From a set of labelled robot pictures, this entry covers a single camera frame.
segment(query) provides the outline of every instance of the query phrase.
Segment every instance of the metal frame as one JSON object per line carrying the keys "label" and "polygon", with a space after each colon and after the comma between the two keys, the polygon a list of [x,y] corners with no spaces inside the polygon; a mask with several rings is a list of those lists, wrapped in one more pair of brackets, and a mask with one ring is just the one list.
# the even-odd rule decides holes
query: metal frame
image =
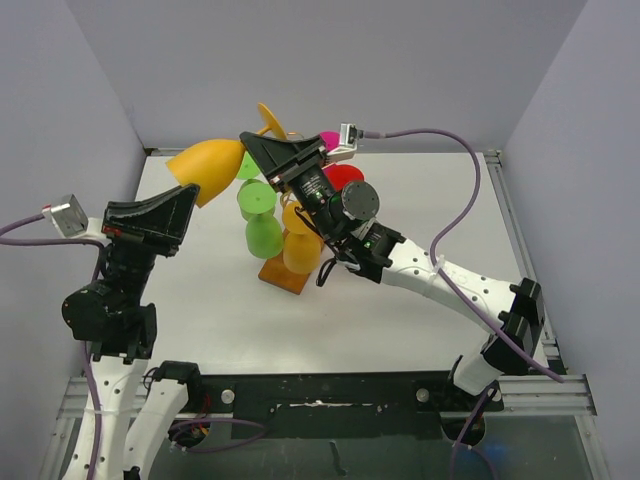
{"label": "metal frame", "polygon": [[[180,151],[182,149],[152,150],[150,155],[170,155],[177,154]],[[489,176],[520,272],[535,280],[536,275],[533,264],[506,187],[500,156],[500,151],[485,153]],[[544,338],[541,340],[542,347],[549,360],[560,360],[556,337],[548,316],[546,318]],[[564,384],[557,384],[543,376],[502,377],[500,379],[500,387],[505,409],[501,412],[487,412],[486,415],[574,416],[593,478],[595,480],[610,480],[606,460],[595,430],[593,415],[596,415],[596,410],[587,379],[584,375],[565,375],[564,378],[566,380]],[[84,413],[86,396],[86,379],[82,377],[71,378],[44,458],[40,472],[41,480],[59,478],[74,423]],[[137,415],[145,398],[146,390],[140,384],[136,391],[132,416]],[[179,415],[179,417],[189,416],[192,415]],[[217,414],[215,416],[231,416],[231,414]]]}

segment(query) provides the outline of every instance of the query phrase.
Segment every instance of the screw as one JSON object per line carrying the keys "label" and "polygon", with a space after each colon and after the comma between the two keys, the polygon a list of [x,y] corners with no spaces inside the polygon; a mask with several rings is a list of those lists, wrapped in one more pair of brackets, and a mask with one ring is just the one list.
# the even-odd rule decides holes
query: screw
{"label": "screw", "polygon": [[426,403],[429,401],[429,390],[426,388],[419,388],[416,392],[416,398],[420,403]]}
{"label": "screw", "polygon": [[220,394],[220,400],[222,400],[222,403],[224,403],[225,405],[232,404],[235,398],[236,398],[236,394],[233,392],[233,390],[229,388],[227,388],[226,390],[223,390],[222,393]]}

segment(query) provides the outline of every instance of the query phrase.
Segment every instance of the wall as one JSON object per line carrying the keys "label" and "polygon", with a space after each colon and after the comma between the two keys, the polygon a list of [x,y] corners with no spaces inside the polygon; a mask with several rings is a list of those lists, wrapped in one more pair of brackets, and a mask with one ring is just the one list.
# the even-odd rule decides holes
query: wall
{"label": "wall", "polygon": [[560,347],[586,372],[613,477],[640,440],[640,3],[590,0],[505,150]]}
{"label": "wall", "polygon": [[307,134],[437,126],[485,149],[504,145],[585,0],[67,2],[147,147],[235,138],[265,102]]}
{"label": "wall", "polygon": [[[0,224],[75,192],[89,214],[131,198],[141,144],[64,0],[0,2]],[[16,236],[52,237],[45,225]],[[0,247],[0,477],[34,479],[78,345],[64,297],[89,279],[90,247]]]}

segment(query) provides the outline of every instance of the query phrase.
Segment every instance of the white table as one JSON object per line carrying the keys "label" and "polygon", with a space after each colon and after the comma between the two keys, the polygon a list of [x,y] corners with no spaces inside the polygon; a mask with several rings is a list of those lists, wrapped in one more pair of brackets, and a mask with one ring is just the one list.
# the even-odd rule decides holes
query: white table
{"label": "white table", "polygon": [[[176,185],[165,166],[169,158],[147,159],[138,200]],[[473,188],[465,154],[360,154],[349,163],[378,191],[379,221],[424,248]],[[519,282],[484,162],[482,175],[475,208],[439,253],[489,277]],[[143,298],[158,311],[153,365],[197,362],[204,374],[448,370],[486,338],[451,310],[340,267],[323,288],[313,274],[300,296],[260,281],[264,260],[245,244],[246,223],[236,203],[240,183],[196,207],[177,256],[156,262]],[[536,357],[543,356],[539,348]]]}

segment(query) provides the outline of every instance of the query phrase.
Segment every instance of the wooden base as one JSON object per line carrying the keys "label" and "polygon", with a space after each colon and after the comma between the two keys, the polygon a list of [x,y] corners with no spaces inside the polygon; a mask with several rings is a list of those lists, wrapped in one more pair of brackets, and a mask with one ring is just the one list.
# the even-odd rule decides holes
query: wooden base
{"label": "wooden base", "polygon": [[[285,238],[288,234],[289,232],[287,230],[283,233]],[[300,295],[311,274],[300,275],[290,272],[287,267],[284,266],[282,255],[283,253],[280,252],[277,257],[270,258],[264,262],[264,266],[262,267],[262,270],[260,270],[258,278],[263,282],[280,287],[287,292]]]}

